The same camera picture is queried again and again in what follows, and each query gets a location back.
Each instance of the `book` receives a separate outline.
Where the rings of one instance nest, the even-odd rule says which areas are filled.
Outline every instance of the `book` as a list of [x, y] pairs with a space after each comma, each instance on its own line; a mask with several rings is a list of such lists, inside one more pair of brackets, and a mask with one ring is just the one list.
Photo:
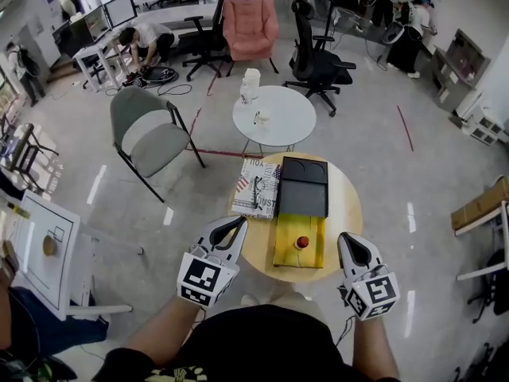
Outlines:
[[246, 158], [231, 211], [267, 220], [274, 218], [280, 177], [281, 166], [278, 163]]

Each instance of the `bottle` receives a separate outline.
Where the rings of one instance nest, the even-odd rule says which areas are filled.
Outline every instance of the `bottle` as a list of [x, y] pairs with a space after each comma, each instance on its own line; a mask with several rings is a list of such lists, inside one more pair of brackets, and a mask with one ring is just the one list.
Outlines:
[[242, 79], [242, 85], [240, 85], [240, 102], [243, 106], [251, 105], [251, 86], [247, 78]]
[[248, 68], [244, 75], [251, 87], [251, 99], [258, 98], [258, 87], [260, 86], [260, 71], [256, 68]]

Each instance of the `round wooden table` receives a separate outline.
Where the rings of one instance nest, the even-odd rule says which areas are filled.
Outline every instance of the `round wooden table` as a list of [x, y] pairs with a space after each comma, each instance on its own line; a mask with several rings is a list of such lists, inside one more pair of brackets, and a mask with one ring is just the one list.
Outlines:
[[[304, 153], [277, 153], [263, 159], [264, 162], [282, 164], [283, 157], [307, 158], [326, 162], [323, 158]], [[235, 196], [233, 189], [229, 210]], [[363, 215], [356, 189], [341, 170], [328, 164], [328, 217], [325, 221], [324, 267], [312, 269], [307, 267], [274, 267], [274, 247], [276, 242], [276, 223], [273, 220], [247, 218], [248, 229], [242, 248], [242, 256], [255, 269], [263, 274], [283, 282], [307, 283], [321, 279], [341, 269], [337, 251], [337, 238], [341, 232], [361, 234]]]

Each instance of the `computer monitor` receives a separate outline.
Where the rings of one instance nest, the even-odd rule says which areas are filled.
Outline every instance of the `computer monitor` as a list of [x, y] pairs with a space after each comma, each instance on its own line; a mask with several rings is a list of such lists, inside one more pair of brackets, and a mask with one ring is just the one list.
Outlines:
[[88, 13], [84, 17], [84, 20], [94, 43], [110, 30], [110, 25], [108, 24], [106, 14], [104, 13], [104, 8], [102, 6], [99, 6]]
[[83, 48], [83, 44], [79, 41], [72, 32], [71, 24], [66, 21], [58, 29], [53, 31], [53, 38], [55, 39], [56, 46], [61, 53], [66, 53], [71, 58]]
[[111, 0], [104, 5], [104, 11], [112, 29], [138, 16], [133, 0]]

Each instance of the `gray floor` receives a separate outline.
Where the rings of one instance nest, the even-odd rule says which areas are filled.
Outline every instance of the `gray floor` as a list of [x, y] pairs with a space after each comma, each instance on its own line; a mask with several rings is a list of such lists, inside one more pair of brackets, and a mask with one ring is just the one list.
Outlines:
[[[260, 69], [262, 85], [294, 80], [288, 61], [295, 30], [288, 6], [283, 11], [283, 5], [289, 1], [278, 1], [282, 38], [273, 58], [279, 75], [273, 73], [268, 60], [237, 64], [231, 76], [217, 79], [207, 95], [212, 72], [204, 68], [196, 74], [191, 93], [169, 97], [188, 127], [194, 124], [192, 137], [199, 148], [231, 153], [242, 150], [245, 138], [235, 128], [231, 109], [247, 66]], [[383, 50], [373, 43], [369, 48], [373, 56]], [[345, 36], [335, 52], [342, 60], [357, 63], [358, 68], [352, 71], [355, 83], [331, 96], [338, 107], [334, 119], [328, 116], [321, 98], [311, 98], [317, 125], [296, 151], [326, 158], [350, 178], [363, 206], [363, 235], [379, 246], [385, 262], [398, 276], [402, 298], [385, 323], [402, 379], [449, 380], [454, 368], [466, 367], [485, 341], [498, 343], [507, 337], [507, 314], [496, 318], [488, 310], [472, 325], [478, 307], [466, 306], [466, 300], [479, 290], [480, 281], [455, 281], [462, 271], [484, 264], [501, 243], [498, 238], [492, 243], [489, 228], [455, 238], [449, 219], [454, 209], [482, 192], [499, 174], [509, 172], [507, 155], [501, 146], [487, 147], [456, 129], [434, 104], [424, 81], [378, 68], [362, 40]], [[184, 73], [180, 62], [173, 66]], [[114, 316], [106, 344], [88, 348], [103, 355], [174, 294], [183, 251], [205, 223], [227, 214], [227, 200], [243, 161], [231, 155], [203, 154], [208, 168], [202, 170], [193, 153], [185, 151], [178, 156], [151, 180], [174, 211], [171, 224], [165, 226], [166, 206], [137, 180], [111, 145], [111, 98], [103, 92], [82, 92], [79, 86], [72, 86], [74, 81], [76, 76], [51, 85], [49, 91], [57, 99], [47, 96], [22, 117], [41, 124], [61, 153], [61, 177], [52, 201], [79, 213], [91, 226], [137, 242], [146, 250], [143, 258], [108, 245], [98, 250], [97, 299], [134, 307], [132, 313]], [[184, 81], [181, 76], [177, 83]], [[405, 117], [414, 152], [397, 107]], [[107, 166], [106, 172], [93, 204], [88, 205], [102, 165]], [[414, 206], [414, 233], [408, 228], [408, 202]], [[238, 305], [245, 293], [262, 301], [270, 297], [274, 282], [242, 259], [239, 263], [239, 277], [213, 313]], [[334, 338], [352, 315], [336, 290], [341, 282], [342, 274], [337, 273], [297, 286], [319, 303]], [[407, 303], [411, 290], [415, 293], [413, 316]], [[339, 348], [344, 359], [351, 361], [352, 333]], [[100, 366], [99, 360], [81, 351], [66, 353], [64, 358], [79, 369], [83, 379]]]

